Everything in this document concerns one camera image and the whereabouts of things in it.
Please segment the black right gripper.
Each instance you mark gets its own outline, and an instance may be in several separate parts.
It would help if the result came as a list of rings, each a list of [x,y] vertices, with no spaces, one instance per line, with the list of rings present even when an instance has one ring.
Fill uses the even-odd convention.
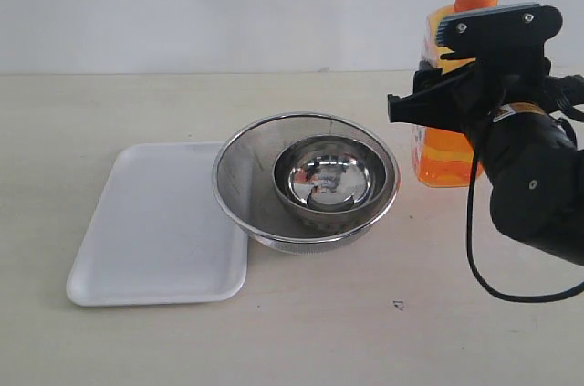
[[[580,112],[577,106],[583,105],[583,76],[550,76],[551,63],[546,57],[538,63],[521,55],[485,63],[468,60],[448,73],[420,62],[412,93],[387,95],[390,123],[446,130],[476,140],[490,118],[499,139],[551,140],[555,123],[547,112]]]

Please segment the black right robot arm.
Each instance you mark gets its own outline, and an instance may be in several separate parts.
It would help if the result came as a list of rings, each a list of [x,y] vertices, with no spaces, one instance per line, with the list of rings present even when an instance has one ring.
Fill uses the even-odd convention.
[[[392,122],[461,133],[492,184],[489,211],[503,235],[583,263],[583,77],[553,77],[550,63],[477,59],[440,74],[424,67],[413,92],[389,95]]]

